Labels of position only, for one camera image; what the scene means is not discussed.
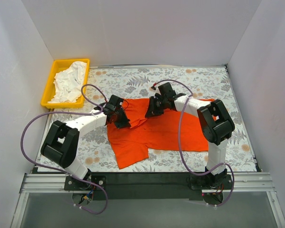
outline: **white cloth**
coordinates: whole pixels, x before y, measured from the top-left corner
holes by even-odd
[[[54,98],[48,103],[76,102],[81,96],[81,87],[84,83],[86,74],[86,63],[74,62],[72,65],[55,75]]]

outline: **white wall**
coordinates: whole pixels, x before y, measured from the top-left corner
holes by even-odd
[[[22,0],[54,59],[227,63],[261,0]]]
[[[53,58],[21,0],[0,0],[0,228],[10,226],[24,172],[20,151],[26,123],[44,112],[40,99]],[[45,119],[33,125],[25,148],[34,158]]]
[[[256,158],[271,173],[285,216],[285,0],[262,0],[229,69]]]

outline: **yellow basket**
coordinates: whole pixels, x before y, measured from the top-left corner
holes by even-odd
[[[81,61],[86,63],[86,70],[85,70],[85,79],[84,84],[87,83],[87,78],[89,75],[90,70],[90,60],[87,58],[83,59],[61,59],[61,60],[55,60],[52,65],[51,72],[49,73],[47,85],[44,89],[43,96],[41,99],[41,105],[46,108],[81,108],[84,106],[85,98],[81,95],[76,102],[74,103],[52,103],[49,104],[48,101],[52,100],[55,93],[55,85],[54,85],[54,77],[56,73],[59,73],[60,71],[68,69],[72,63],[76,61]]]

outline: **orange cloth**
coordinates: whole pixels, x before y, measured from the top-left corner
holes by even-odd
[[[130,128],[117,129],[108,124],[108,139],[120,169],[148,158],[148,148],[177,151],[178,125],[181,113],[164,110],[164,114],[145,118],[149,98],[127,99],[123,102]],[[207,151],[208,142],[201,131],[199,119],[185,113],[181,125],[181,145],[184,151]]]

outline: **floral tablecloth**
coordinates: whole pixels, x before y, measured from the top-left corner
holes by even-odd
[[[108,68],[91,69],[88,83],[98,86],[109,98],[114,94],[123,98],[142,98],[154,95],[150,86],[161,79],[175,79],[183,82],[194,92],[197,99],[220,99],[224,102],[234,123],[235,131],[227,146],[226,161],[234,171],[256,171],[247,133],[230,86],[229,78],[223,67],[214,68]],[[172,83],[177,93],[188,91],[181,85]],[[87,87],[86,95],[96,103],[104,101],[94,88]],[[64,109],[88,113],[94,106],[85,101],[80,109]],[[68,121],[77,118],[76,115],[55,114],[49,123],[54,120]],[[79,140],[77,157],[91,171],[98,172],[181,172],[186,171],[177,151],[162,151],[149,149],[149,158],[127,168],[117,167],[114,152],[107,138],[106,127],[99,127],[86,134]],[[194,171],[204,171],[208,160],[207,152],[185,152],[185,160]],[[44,165],[58,167],[56,164],[40,155],[38,157]]]

